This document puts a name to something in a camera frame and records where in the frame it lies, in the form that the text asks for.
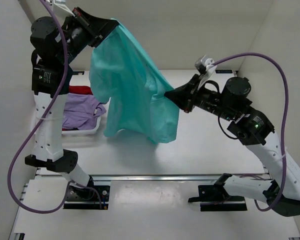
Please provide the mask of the teal t shirt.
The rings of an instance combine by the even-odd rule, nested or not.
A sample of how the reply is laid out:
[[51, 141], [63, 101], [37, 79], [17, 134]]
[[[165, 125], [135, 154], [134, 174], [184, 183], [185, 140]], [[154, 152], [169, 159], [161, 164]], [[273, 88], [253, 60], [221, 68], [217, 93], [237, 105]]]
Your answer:
[[109, 104], [105, 137], [130, 130], [154, 143], [177, 138], [179, 108], [164, 96], [173, 87], [123, 24], [92, 51], [89, 81], [96, 99]]

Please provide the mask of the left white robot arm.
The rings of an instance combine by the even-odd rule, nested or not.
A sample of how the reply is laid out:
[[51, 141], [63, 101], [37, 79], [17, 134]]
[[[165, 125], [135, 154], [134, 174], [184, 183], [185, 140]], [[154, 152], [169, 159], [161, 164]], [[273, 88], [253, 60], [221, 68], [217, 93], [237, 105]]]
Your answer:
[[31, 25], [32, 83], [36, 107], [35, 144], [25, 164], [61, 174], [75, 182], [83, 199], [94, 195], [91, 177], [78, 164], [78, 153], [62, 147], [62, 119], [73, 70], [69, 64], [86, 47], [98, 47], [118, 21], [92, 16], [76, 7], [59, 25], [51, 16]]

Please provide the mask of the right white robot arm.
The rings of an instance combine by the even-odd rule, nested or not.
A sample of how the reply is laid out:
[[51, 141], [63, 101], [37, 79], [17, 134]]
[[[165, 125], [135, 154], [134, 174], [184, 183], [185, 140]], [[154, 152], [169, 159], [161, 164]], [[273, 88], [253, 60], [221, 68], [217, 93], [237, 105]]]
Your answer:
[[261, 180], [224, 173], [214, 184], [203, 185], [199, 196], [188, 202], [200, 202], [203, 211], [219, 211], [223, 202], [238, 196], [263, 202], [284, 217], [300, 216], [300, 167], [281, 147], [266, 115], [251, 106], [250, 91], [247, 78], [231, 77], [223, 89], [210, 90], [195, 74], [188, 83], [165, 93], [186, 113], [198, 107], [229, 121], [231, 137], [251, 151], [271, 175], [270, 180]]

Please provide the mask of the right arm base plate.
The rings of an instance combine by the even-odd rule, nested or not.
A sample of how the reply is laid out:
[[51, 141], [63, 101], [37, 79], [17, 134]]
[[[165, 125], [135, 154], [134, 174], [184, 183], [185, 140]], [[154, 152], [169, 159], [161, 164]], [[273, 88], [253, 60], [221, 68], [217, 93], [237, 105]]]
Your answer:
[[199, 185], [198, 196], [190, 197], [189, 204], [199, 204], [201, 212], [243, 212], [247, 211], [245, 198], [230, 196], [214, 185]]

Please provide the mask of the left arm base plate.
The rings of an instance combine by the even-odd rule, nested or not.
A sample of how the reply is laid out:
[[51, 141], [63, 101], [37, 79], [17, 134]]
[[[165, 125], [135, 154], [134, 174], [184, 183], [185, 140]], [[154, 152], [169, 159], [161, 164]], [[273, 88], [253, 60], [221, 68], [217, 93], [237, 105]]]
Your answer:
[[63, 208], [66, 210], [108, 210], [110, 198], [110, 185], [94, 185], [93, 190], [69, 187]]

